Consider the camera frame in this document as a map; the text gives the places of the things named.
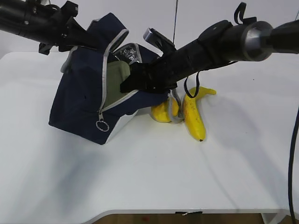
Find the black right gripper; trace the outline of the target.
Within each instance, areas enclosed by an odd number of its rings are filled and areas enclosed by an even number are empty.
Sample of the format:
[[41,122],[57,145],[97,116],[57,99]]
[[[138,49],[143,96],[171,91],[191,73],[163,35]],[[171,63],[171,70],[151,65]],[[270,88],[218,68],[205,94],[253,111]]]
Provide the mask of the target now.
[[150,64],[133,63],[130,75],[120,84],[121,93],[134,90],[148,93],[162,93],[173,88],[180,81],[196,72],[219,67],[224,59],[212,46],[199,38],[173,53],[163,56]]

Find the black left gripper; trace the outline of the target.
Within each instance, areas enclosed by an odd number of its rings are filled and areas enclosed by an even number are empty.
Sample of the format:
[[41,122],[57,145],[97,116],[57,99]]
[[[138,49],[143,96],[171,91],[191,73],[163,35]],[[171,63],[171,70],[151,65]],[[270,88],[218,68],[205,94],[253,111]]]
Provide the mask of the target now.
[[99,50],[102,47],[100,39],[88,33],[74,19],[78,15],[78,4],[68,0],[62,7],[54,4],[45,7],[54,12],[42,25],[46,37],[40,41],[39,53],[48,55],[54,46],[58,47],[59,52],[70,51],[73,47],[92,50]]

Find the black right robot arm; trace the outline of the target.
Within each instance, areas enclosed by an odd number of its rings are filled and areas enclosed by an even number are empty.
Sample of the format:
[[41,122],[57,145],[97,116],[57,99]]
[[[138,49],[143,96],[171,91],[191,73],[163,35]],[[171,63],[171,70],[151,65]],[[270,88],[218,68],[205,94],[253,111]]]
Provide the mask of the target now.
[[273,28],[265,21],[232,25],[220,21],[197,39],[150,63],[134,63],[121,83],[122,93],[133,90],[163,93],[194,73],[228,66],[238,61],[260,62],[272,53],[299,52],[299,22]]

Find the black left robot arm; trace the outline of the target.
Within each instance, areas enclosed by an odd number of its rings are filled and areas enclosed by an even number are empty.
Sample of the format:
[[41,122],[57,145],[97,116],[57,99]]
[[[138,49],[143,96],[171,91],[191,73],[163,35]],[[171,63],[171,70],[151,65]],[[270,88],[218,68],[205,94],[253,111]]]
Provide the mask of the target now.
[[39,43],[39,53],[48,55],[52,47],[66,52],[72,47],[99,50],[100,40],[76,21],[78,5],[66,1],[62,7],[40,0],[2,0],[0,29]]

